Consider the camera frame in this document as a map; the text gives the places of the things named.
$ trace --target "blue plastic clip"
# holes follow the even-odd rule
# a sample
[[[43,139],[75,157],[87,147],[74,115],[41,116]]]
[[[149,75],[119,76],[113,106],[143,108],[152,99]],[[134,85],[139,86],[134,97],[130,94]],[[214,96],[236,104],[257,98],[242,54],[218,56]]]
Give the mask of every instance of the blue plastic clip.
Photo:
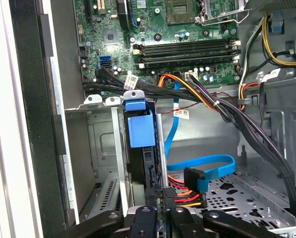
[[[146,110],[146,102],[144,99],[127,100],[125,109],[127,112]]]
[[[131,148],[155,146],[152,111],[150,115],[128,118],[129,139]]]
[[[205,180],[197,180],[197,188],[199,191],[207,192],[209,181],[213,179],[219,179],[223,176],[230,175],[236,171],[236,163],[233,156],[230,155],[210,155],[200,157],[194,160],[183,161],[180,163],[168,165],[169,171],[183,170],[186,167],[194,167],[199,165],[211,164],[225,162],[229,163],[227,165],[217,167],[211,170],[206,170],[205,172]]]

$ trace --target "motherboard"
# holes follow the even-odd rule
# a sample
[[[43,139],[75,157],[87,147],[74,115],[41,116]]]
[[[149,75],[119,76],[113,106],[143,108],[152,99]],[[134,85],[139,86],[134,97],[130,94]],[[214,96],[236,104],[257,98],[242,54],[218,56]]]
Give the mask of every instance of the motherboard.
[[[210,4],[213,16],[235,9],[234,0]],[[75,11],[84,79],[104,67],[123,81],[131,72],[157,84],[174,71],[205,86],[239,81],[237,24],[200,24],[202,0],[75,0]]]

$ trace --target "blue sata port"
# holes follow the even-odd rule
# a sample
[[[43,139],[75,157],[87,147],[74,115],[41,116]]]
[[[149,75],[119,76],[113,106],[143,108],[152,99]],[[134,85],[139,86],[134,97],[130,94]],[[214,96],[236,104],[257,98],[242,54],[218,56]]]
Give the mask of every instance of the blue sata port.
[[[99,56],[99,62],[104,63],[104,62],[111,62],[112,57],[111,56]]]

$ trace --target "screw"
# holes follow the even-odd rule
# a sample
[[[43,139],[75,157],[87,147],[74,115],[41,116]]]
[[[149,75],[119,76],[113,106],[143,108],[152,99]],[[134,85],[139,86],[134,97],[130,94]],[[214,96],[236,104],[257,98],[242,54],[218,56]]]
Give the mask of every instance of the screw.
[[[212,218],[218,218],[218,217],[219,217],[219,215],[218,215],[216,212],[211,212],[209,215],[210,215]]]
[[[178,208],[176,209],[176,211],[181,213],[181,212],[183,212],[183,208],[178,207]]]
[[[147,207],[144,207],[144,208],[142,209],[142,211],[143,211],[143,212],[150,212],[150,209],[147,208]]]
[[[118,215],[115,212],[112,212],[108,217],[113,219],[113,218],[118,217]]]

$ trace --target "white label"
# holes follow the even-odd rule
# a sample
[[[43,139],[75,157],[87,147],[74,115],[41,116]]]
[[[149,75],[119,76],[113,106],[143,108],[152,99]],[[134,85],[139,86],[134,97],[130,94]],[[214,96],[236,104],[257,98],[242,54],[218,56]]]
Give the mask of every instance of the white label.
[[[126,90],[133,90],[138,82],[138,77],[133,74],[128,74],[123,88]]]
[[[137,8],[146,8],[147,4],[145,0],[139,0],[137,1]]]
[[[182,118],[182,119],[186,119],[189,120],[189,113],[187,110],[178,110],[178,111],[174,111],[173,112],[173,116],[177,117],[177,118]]]
[[[263,82],[266,82],[270,78],[276,78],[276,77],[278,77],[280,70],[281,70],[280,68],[277,68],[277,69],[274,69],[273,71],[271,71],[269,74],[266,74],[263,77],[263,79],[262,79],[261,82],[263,83]]]

